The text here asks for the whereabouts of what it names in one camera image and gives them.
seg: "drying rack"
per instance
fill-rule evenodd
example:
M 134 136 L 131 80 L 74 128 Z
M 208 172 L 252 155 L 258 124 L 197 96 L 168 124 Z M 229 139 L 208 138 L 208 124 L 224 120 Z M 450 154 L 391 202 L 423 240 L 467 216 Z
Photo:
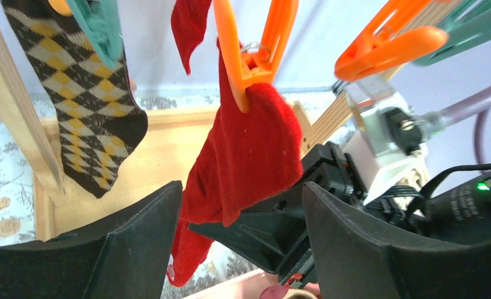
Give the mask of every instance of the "drying rack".
M 436 25 L 459 2 L 434 1 L 403 32 L 420 26 Z M 381 76 L 390 80 L 400 69 L 396 67 L 387 70 Z M 308 153 L 313 145 L 324 143 L 351 117 L 345 93 L 341 93 L 312 125 L 300 104 L 292 105 L 303 129 L 302 154 Z M 119 179 L 112 190 L 103 198 L 95 199 L 64 175 L 57 154 L 60 152 L 57 121 L 41 120 L 37 116 L 0 32 L 0 119 L 35 174 L 34 209 L 39 240 L 51 239 L 123 209 L 168 181 L 185 181 L 198 155 L 195 149 L 201 148 L 212 127 L 216 108 L 148 111 L 147 114 L 149 133 L 145 139 L 158 137 L 169 142 L 156 146 L 143 140 L 123 163 Z M 189 141 L 180 141 L 179 136 Z M 156 168 L 149 167 L 148 163 L 154 163 L 151 166 L 158 167 L 160 173 L 155 173 Z

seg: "teal clothespin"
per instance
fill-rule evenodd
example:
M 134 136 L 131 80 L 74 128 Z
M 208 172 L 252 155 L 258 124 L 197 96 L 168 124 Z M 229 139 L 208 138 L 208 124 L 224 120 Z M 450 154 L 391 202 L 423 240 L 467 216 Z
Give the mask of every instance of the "teal clothespin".
M 103 64 L 115 68 L 123 56 L 117 0 L 67 0 L 67 5 Z
M 437 51 L 413 60 L 420 66 L 432 65 L 477 47 L 491 40 L 491 0 L 483 0 L 475 7 L 476 0 L 464 0 L 436 27 L 449 35 L 447 43 Z

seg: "wall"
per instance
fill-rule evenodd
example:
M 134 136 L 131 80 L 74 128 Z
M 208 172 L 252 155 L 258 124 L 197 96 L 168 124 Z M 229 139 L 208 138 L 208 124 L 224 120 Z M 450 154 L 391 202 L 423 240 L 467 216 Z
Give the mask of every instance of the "wall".
M 278 72 L 276 86 L 321 89 L 335 78 L 337 57 L 381 9 L 386 0 L 300 1 L 292 36 Z M 181 66 L 170 29 L 175 0 L 118 0 L 128 68 L 140 89 L 162 95 L 217 92 L 216 25 L 212 9 L 203 44 L 191 60 L 192 75 Z M 243 43 L 259 42 L 270 1 L 232 0 Z M 43 92 L 0 5 L 0 28 L 27 90 Z
M 416 113 L 445 108 L 491 85 L 491 41 L 429 67 L 407 65 L 392 79 L 392 84 L 415 107 Z M 475 117 L 469 118 L 428 142 L 427 167 L 432 176 L 451 166 L 475 164 L 474 122 Z M 485 144 L 491 163 L 491 110 Z M 446 191 L 478 174 L 452 174 L 438 191 Z

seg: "clothespin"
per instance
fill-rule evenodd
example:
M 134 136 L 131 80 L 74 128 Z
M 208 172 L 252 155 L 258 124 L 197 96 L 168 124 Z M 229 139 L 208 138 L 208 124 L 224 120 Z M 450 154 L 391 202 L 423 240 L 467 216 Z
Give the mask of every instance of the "clothespin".
M 447 34 L 431 26 L 396 36 L 432 0 L 389 0 L 335 64 L 335 75 L 346 81 L 382 72 L 442 47 Z
M 490 41 L 491 0 L 465 0 L 437 27 L 447 31 L 449 40 L 442 48 L 414 60 L 414 64 L 432 65 Z
M 115 68 L 123 56 L 117 0 L 49 0 L 49 4 L 63 16 L 73 15 L 103 64 Z
M 222 58 L 238 109 L 248 113 L 246 88 L 272 83 L 297 16 L 298 0 L 272 0 L 260 44 L 241 48 L 234 11 L 229 0 L 213 0 Z

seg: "diamond pattern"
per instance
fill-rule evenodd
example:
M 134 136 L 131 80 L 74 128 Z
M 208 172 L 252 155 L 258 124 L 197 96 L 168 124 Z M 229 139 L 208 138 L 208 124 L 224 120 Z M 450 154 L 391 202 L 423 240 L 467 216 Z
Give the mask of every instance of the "diamond pattern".
M 110 124 L 127 115 L 146 119 L 133 102 L 124 59 L 114 69 L 104 66 L 76 22 L 65 18 L 57 23 L 46 4 L 2 3 L 57 110 L 64 170 L 68 173 L 72 169 L 72 178 L 97 197 L 102 196 L 117 179 L 122 161 L 141 141 L 130 139 L 133 132 L 115 135 L 108 131 L 117 130 Z

